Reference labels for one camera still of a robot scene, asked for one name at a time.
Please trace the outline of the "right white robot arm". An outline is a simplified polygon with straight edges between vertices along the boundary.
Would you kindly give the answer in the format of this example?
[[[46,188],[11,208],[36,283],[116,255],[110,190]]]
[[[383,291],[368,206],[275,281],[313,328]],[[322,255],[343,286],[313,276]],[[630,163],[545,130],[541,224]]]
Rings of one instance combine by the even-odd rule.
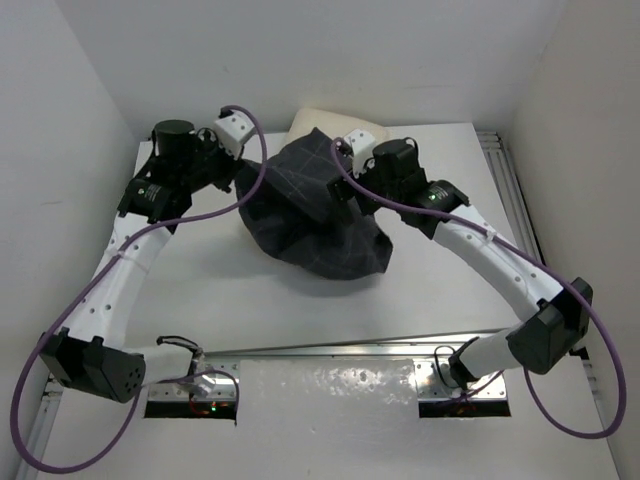
[[[593,290],[581,278],[563,286],[486,222],[469,198],[447,180],[429,180],[417,143],[396,139],[375,146],[360,171],[355,147],[335,140],[330,153],[339,169],[327,185],[341,220],[354,221],[382,207],[448,249],[476,271],[514,311],[518,324],[474,337],[448,358],[440,379],[465,390],[483,376],[522,367],[548,373],[588,331]]]

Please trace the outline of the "dark plaid pillowcase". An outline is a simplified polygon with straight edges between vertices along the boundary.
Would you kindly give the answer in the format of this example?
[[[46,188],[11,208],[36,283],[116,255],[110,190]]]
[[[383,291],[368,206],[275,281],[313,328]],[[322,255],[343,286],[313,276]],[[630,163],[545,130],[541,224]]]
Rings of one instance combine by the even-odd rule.
[[[372,216],[348,203],[342,223],[327,184],[340,176],[331,140],[315,128],[271,157],[258,191],[239,208],[258,247],[270,257],[329,280],[383,274],[393,243]]]

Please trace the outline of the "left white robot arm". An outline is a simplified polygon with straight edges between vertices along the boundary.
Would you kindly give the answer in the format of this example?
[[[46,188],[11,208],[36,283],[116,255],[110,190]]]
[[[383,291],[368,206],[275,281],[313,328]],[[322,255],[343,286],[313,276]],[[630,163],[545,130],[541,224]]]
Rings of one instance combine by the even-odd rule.
[[[203,188],[230,192],[254,132],[229,110],[201,130],[185,120],[154,126],[149,157],[119,201],[95,286],[41,350],[64,387],[127,403],[144,384],[189,372],[193,354],[184,347],[125,348],[127,325],[152,264],[176,232],[172,219],[183,217]]]

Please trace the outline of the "cream pillow with bear print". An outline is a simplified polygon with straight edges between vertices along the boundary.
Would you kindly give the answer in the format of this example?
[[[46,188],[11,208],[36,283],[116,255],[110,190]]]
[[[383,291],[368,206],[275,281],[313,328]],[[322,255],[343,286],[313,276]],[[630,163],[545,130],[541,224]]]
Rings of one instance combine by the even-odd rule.
[[[381,125],[358,117],[304,107],[295,114],[291,127],[284,137],[283,146],[308,135],[314,128],[318,128],[331,139],[346,137],[356,129],[371,133],[378,143],[390,138],[389,131]]]

